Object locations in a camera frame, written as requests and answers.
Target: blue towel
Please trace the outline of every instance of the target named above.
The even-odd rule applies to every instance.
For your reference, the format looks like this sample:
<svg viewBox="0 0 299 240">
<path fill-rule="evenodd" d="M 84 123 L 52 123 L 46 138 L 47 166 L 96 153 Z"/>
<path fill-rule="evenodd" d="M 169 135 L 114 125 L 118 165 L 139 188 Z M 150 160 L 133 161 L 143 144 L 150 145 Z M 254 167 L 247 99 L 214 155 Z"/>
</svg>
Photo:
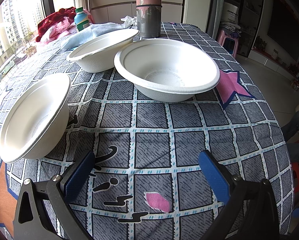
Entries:
<svg viewBox="0 0 299 240">
<path fill-rule="evenodd" d="M 91 24 L 89 27 L 83 29 L 82 31 L 65 37 L 60 46 L 62 49 L 70 49 L 84 44 L 100 35 L 120 29 L 123 29 L 123 27 L 120 24 L 116 23 Z"/>
</svg>

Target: white paper bowl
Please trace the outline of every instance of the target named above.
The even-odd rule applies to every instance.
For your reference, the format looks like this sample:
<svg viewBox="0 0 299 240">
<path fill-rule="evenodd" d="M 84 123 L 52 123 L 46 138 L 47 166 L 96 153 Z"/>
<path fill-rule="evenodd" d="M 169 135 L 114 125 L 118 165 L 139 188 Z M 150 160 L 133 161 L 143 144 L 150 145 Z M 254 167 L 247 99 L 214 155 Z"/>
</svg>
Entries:
<svg viewBox="0 0 299 240">
<path fill-rule="evenodd" d="M 103 34 L 74 49 L 68 61 L 76 62 L 86 72 L 96 73 L 114 67 L 115 54 L 133 42 L 137 29 L 122 29 Z"/>
<path fill-rule="evenodd" d="M 214 88 L 219 68 L 204 51 L 169 39 L 136 41 L 114 59 L 117 71 L 145 96 L 180 102 Z"/>
<path fill-rule="evenodd" d="M 0 131 L 0 156 L 5 163 L 46 156 L 68 123 L 71 80 L 57 73 L 41 79 L 15 102 Z"/>
</svg>

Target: jeans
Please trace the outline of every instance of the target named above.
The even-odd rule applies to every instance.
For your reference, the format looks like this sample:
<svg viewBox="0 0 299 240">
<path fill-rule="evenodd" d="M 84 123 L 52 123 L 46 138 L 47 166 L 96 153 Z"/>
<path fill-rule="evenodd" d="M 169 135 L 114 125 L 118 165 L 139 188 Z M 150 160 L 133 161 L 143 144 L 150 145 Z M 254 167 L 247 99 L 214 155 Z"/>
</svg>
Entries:
<svg viewBox="0 0 299 240">
<path fill-rule="evenodd" d="M 292 119 L 287 125 L 282 128 L 282 133 L 285 141 L 288 141 L 297 131 L 299 132 L 299 111 L 293 115 Z M 299 144 L 286 143 L 291 162 L 299 163 Z"/>
</svg>

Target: checkered tablecloth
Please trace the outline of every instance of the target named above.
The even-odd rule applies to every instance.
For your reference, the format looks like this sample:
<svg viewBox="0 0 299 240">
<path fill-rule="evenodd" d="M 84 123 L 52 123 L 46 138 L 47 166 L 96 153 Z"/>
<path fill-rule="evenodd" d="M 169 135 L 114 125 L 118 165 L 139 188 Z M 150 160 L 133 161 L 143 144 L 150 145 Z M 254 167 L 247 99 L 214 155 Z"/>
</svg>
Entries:
<svg viewBox="0 0 299 240">
<path fill-rule="evenodd" d="M 154 101 L 114 68 L 87 73 L 68 62 L 69 52 L 60 50 L 56 41 L 8 77 L 6 90 L 11 91 L 0 106 L 0 128 L 29 86 L 59 72 L 72 80 L 69 121 L 76 115 L 78 122 L 66 129 L 46 157 L 7 164 L 6 194 L 17 199 L 25 178 L 49 180 L 85 151 L 99 157 L 115 146 L 117 153 L 99 163 L 99 170 L 93 169 L 70 205 L 86 230 L 104 240 L 199 239 L 223 205 L 198 166 L 199 152 L 208 149 L 232 174 L 251 181 L 270 180 L 281 234 L 286 233 L 293 204 L 291 165 L 281 130 L 261 92 L 235 59 L 199 28 L 163 23 L 161 38 L 192 44 L 210 55 L 221 70 L 239 71 L 241 84 L 255 99 L 236 95 L 223 110 L 213 89 L 184 102 Z M 109 187 L 99 190 L 105 182 Z M 115 204 L 120 196 L 124 201 Z M 64 235 L 51 205 L 45 204 L 56 231 Z M 246 203 L 230 235 L 245 212 Z M 139 221 L 132 219 L 133 214 L 139 215 Z"/>
</svg>

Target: blue gripper pad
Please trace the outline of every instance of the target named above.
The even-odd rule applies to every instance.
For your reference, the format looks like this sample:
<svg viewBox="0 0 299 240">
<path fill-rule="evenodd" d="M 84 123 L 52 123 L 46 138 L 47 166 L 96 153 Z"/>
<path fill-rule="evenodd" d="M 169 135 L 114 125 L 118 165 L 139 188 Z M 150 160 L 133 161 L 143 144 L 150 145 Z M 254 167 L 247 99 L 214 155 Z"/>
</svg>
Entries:
<svg viewBox="0 0 299 240">
<path fill-rule="evenodd" d="M 76 200 L 94 165 L 95 154 L 90 151 L 64 186 L 65 203 L 71 203 Z"/>
<path fill-rule="evenodd" d="M 205 151 L 202 151 L 198 156 L 198 164 L 201 168 L 207 182 L 211 186 L 218 201 L 227 204 L 230 198 L 229 184 L 225 180 L 224 176 L 214 164 L 213 160 L 209 158 Z"/>
</svg>

